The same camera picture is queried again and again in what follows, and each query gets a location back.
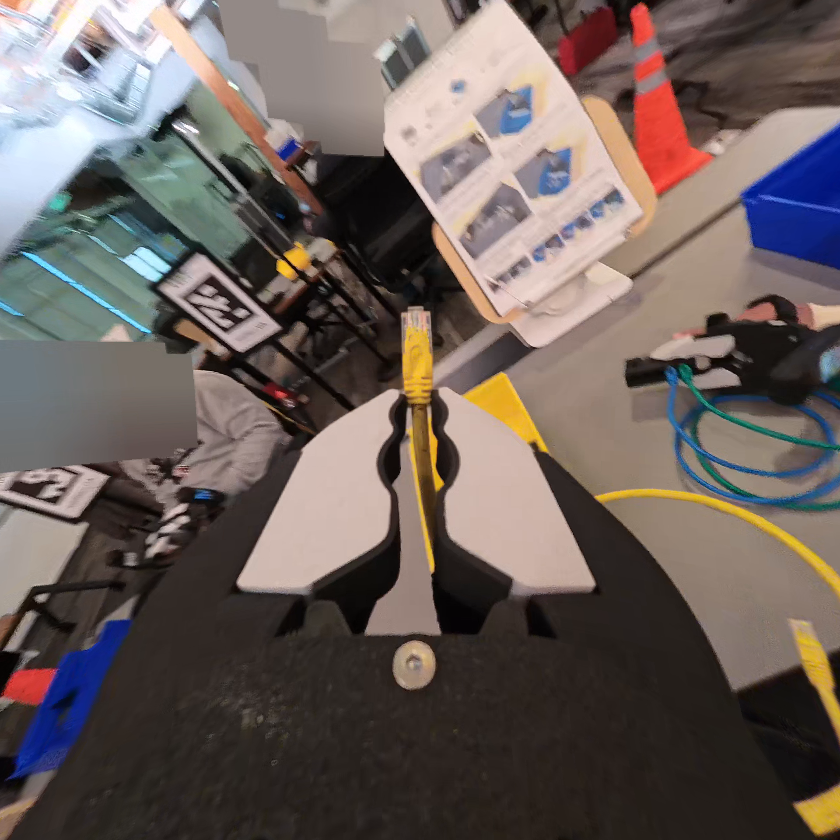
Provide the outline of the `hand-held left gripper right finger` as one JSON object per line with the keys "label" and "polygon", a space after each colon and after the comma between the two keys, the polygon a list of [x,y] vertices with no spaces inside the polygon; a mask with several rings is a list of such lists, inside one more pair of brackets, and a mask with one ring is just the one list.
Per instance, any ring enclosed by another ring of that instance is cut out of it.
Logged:
{"label": "hand-held left gripper right finger", "polygon": [[436,573],[451,594],[588,594],[595,579],[537,453],[447,387],[437,468]]}

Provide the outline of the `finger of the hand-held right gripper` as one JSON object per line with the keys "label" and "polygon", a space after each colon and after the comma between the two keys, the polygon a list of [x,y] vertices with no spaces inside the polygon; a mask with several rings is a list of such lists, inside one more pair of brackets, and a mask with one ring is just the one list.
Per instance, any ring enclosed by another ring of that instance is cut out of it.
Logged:
{"label": "finger of the hand-held right gripper", "polygon": [[687,360],[695,358],[722,359],[736,349],[736,340],[731,334],[681,335],[652,351],[649,358],[656,361]]}
{"label": "finger of the hand-held right gripper", "polygon": [[692,357],[692,381],[697,389],[738,389],[742,386],[738,359],[732,354]]}

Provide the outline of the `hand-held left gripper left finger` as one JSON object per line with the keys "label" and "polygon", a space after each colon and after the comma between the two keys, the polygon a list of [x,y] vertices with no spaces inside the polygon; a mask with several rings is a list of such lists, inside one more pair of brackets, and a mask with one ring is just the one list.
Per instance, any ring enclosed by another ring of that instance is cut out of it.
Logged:
{"label": "hand-held left gripper left finger", "polygon": [[237,579],[240,591],[311,595],[385,539],[392,496],[378,458],[396,431],[400,398],[395,389],[379,394],[303,448]]}

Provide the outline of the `black network switch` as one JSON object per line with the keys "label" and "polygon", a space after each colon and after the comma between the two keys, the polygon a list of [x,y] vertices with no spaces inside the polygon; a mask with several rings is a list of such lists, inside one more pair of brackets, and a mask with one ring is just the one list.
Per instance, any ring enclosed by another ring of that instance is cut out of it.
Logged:
{"label": "black network switch", "polygon": [[625,360],[624,382],[628,389],[644,389],[666,385],[673,378],[679,362],[658,360],[648,356]]}

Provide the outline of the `yellow plastic bin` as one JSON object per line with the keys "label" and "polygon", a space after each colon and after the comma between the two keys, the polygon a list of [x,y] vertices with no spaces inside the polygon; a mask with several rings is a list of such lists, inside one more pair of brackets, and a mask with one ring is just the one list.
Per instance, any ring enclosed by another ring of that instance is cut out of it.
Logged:
{"label": "yellow plastic bin", "polygon": [[[508,425],[526,443],[535,444],[538,451],[543,452],[545,450],[538,429],[506,374],[496,374],[475,386],[467,393],[466,399]],[[595,498],[604,505],[630,500],[677,501],[698,505],[737,518],[785,546],[803,561],[835,595],[839,595],[838,573],[817,553],[770,520],[730,502],[684,490],[653,488],[615,490],[602,493]],[[799,619],[791,619],[789,625],[805,677],[818,695],[832,725],[835,737],[838,738],[837,682],[828,654],[817,637],[813,625]],[[795,802],[794,808],[816,837],[825,838],[837,833],[839,829],[839,785],[835,784],[820,794]]]}

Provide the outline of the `blue plastic bin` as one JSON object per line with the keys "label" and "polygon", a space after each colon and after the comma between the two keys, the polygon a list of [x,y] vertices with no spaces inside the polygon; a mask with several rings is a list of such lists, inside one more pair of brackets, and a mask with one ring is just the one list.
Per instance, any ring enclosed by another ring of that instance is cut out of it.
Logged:
{"label": "blue plastic bin", "polygon": [[839,269],[839,128],[741,194],[752,246]]}

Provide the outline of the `black white marker sign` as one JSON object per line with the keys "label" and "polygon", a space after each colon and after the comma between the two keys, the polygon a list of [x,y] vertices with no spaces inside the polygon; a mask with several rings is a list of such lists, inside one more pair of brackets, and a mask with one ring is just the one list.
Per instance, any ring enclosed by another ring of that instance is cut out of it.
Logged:
{"label": "black white marker sign", "polygon": [[281,326],[213,258],[195,253],[154,286],[155,293],[227,350],[247,354],[279,338]]}
{"label": "black white marker sign", "polygon": [[77,523],[100,498],[111,477],[83,465],[31,469],[1,475],[3,505]]}

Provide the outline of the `orange traffic cone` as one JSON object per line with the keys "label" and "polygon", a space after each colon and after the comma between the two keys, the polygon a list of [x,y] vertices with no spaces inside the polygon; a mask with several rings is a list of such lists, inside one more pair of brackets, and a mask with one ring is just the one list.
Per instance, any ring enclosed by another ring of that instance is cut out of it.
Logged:
{"label": "orange traffic cone", "polygon": [[637,156],[662,195],[712,161],[689,140],[648,6],[629,15],[634,52],[634,142]]}

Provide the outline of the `instruction sheet on wooden board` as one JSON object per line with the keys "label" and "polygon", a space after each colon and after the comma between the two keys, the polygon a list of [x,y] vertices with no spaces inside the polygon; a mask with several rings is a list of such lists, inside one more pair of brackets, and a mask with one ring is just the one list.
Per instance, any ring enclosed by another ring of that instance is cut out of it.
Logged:
{"label": "instruction sheet on wooden board", "polygon": [[385,100],[384,144],[466,269],[511,322],[640,233],[656,206],[632,146],[610,147],[531,29],[488,2]]}

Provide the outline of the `blue plastic crate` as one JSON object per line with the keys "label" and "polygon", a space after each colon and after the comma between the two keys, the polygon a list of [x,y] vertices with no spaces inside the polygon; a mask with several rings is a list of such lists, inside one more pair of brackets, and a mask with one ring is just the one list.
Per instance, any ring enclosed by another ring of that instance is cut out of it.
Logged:
{"label": "blue plastic crate", "polygon": [[105,623],[92,646],[63,657],[17,752],[10,780],[57,770],[64,762],[132,623]]}

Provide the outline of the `red box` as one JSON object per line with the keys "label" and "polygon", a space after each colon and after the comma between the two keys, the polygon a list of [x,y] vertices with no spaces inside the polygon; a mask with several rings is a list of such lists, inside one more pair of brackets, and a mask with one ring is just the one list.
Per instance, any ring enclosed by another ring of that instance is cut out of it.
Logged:
{"label": "red box", "polygon": [[601,5],[585,14],[569,34],[563,35],[557,47],[561,71],[568,78],[579,74],[599,59],[618,40],[618,26],[613,9]]}

